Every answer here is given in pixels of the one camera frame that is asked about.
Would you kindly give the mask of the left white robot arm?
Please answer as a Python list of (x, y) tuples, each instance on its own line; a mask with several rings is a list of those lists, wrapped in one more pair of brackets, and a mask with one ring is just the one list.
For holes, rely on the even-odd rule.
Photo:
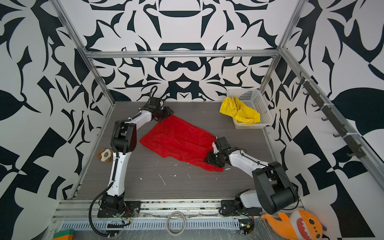
[(111, 137), (113, 166), (108, 187), (102, 193), (102, 210), (107, 210), (111, 214), (123, 212), (127, 166), (138, 143), (139, 128), (152, 120), (161, 122), (173, 113), (169, 107), (164, 106), (162, 99), (150, 97), (136, 115), (115, 123)]

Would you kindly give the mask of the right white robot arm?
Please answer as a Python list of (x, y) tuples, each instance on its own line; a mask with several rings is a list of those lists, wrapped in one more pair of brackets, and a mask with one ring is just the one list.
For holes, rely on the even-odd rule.
[(298, 191), (280, 163), (258, 160), (244, 149), (231, 147), (224, 137), (216, 139), (212, 146), (205, 163), (215, 167), (228, 164), (242, 170), (254, 181), (253, 190), (236, 195), (234, 205), (238, 212), (259, 208), (272, 215), (299, 203)]

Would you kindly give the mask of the yellow shorts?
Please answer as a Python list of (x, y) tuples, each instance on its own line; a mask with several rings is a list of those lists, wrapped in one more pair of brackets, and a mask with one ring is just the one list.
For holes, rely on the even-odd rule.
[(226, 97), (221, 104), (220, 113), (232, 117), (240, 125), (254, 125), (261, 121), (260, 113), (248, 107), (238, 97)]

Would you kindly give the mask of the red shorts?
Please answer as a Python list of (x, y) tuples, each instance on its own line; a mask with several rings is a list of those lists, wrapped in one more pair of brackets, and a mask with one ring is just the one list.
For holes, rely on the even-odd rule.
[(205, 163), (216, 137), (176, 116), (157, 123), (140, 143), (163, 158), (172, 157), (210, 172), (223, 168)]

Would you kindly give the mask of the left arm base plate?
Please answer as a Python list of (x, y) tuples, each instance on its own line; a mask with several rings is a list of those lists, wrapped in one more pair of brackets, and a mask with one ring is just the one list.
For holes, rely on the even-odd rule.
[(113, 218), (119, 214), (121, 217), (130, 218), (140, 213), (141, 201), (120, 201), (115, 203), (101, 202), (98, 218)]

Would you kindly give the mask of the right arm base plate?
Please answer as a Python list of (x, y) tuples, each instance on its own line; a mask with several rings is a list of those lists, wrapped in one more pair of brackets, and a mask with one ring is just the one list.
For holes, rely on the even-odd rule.
[(263, 209), (258, 207), (244, 207), (239, 198), (234, 200), (221, 200), (221, 206), (219, 208), (219, 214), (225, 217), (237, 215), (245, 215), (248, 217), (260, 216), (262, 211)]

